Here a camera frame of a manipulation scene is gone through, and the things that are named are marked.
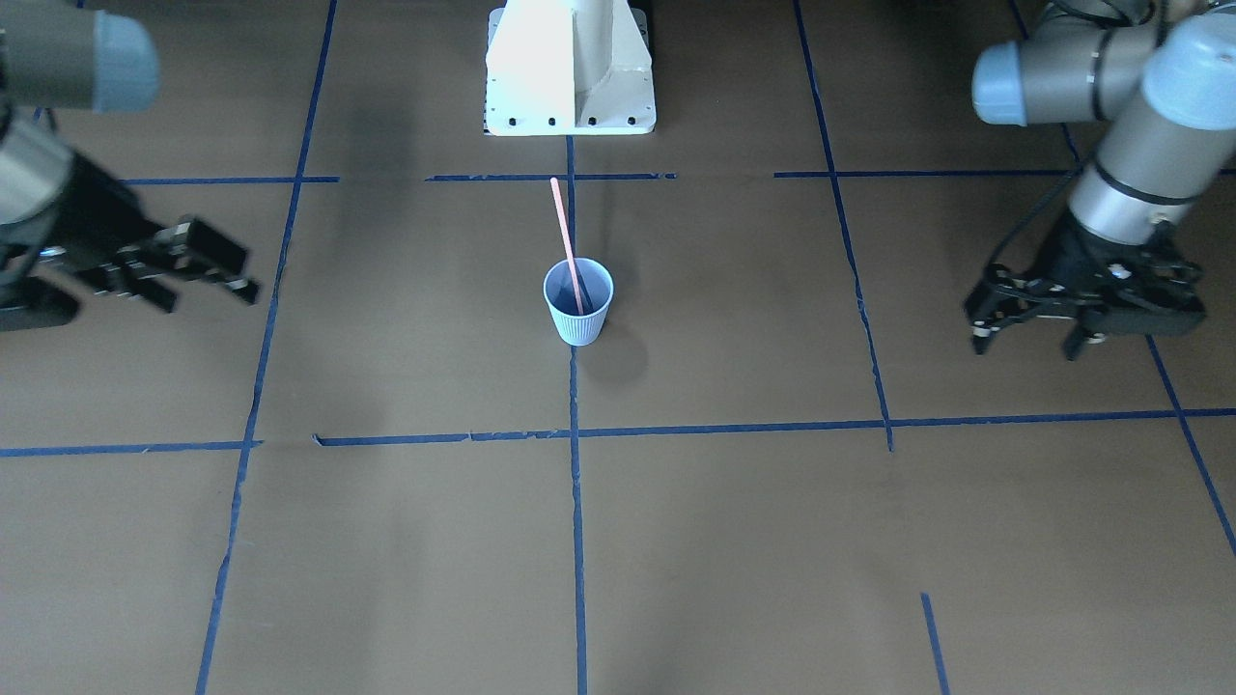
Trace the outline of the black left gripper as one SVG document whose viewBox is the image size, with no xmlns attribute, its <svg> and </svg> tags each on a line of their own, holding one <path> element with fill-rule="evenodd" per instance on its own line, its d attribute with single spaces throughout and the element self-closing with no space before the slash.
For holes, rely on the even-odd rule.
<svg viewBox="0 0 1236 695">
<path fill-rule="evenodd" d="M 1077 322 L 1062 343 L 1069 362 L 1115 333 L 1103 291 L 1112 283 L 1110 263 L 1121 263 L 1121 242 L 1091 232 L 1072 211 L 1056 220 L 1028 270 L 1014 271 L 995 258 L 997 252 L 964 301 L 975 355 L 993 348 L 997 331 L 1036 318 Z"/>
</svg>

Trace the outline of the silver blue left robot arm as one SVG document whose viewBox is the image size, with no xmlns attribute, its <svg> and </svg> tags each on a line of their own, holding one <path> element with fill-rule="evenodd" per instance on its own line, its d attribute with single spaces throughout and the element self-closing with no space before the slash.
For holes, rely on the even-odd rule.
<svg viewBox="0 0 1236 695">
<path fill-rule="evenodd" d="M 1231 1 L 1051 1 L 1027 40 L 993 45 L 971 72 L 990 125 L 1107 122 L 1062 181 L 1068 202 L 1028 270 L 990 256 L 964 313 L 971 350 L 1002 330 L 1068 320 L 1062 350 L 1110 336 L 1178 336 L 1206 318 L 1201 268 L 1174 237 L 1234 155 Z"/>
</svg>

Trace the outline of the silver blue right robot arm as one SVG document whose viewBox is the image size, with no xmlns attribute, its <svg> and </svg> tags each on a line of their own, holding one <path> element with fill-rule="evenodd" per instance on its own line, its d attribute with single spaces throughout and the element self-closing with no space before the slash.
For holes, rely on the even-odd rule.
<svg viewBox="0 0 1236 695">
<path fill-rule="evenodd" d="M 56 109 L 137 113 L 154 104 L 159 57 L 150 31 L 124 14 L 66 1 L 5 1 L 1 22 L 2 329 L 78 317 L 79 301 L 37 276 L 40 265 L 93 294 L 166 313 L 178 303 L 167 277 L 218 286 L 248 305 L 260 299 L 246 249 L 200 216 L 150 219 L 129 185 L 57 130 Z"/>
</svg>

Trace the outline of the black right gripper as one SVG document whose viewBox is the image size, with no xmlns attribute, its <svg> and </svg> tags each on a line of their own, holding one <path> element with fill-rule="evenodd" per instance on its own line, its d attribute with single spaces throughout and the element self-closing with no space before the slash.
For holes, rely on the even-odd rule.
<svg viewBox="0 0 1236 695">
<path fill-rule="evenodd" d="M 200 216 L 174 226 L 174 257 L 158 235 L 166 229 L 145 215 L 138 197 L 85 155 L 74 155 L 66 189 L 52 207 L 43 265 L 96 294 L 141 301 L 174 312 L 174 291 L 159 277 L 222 287 L 243 304 L 260 299 L 260 282 L 246 272 L 248 251 Z"/>
</svg>

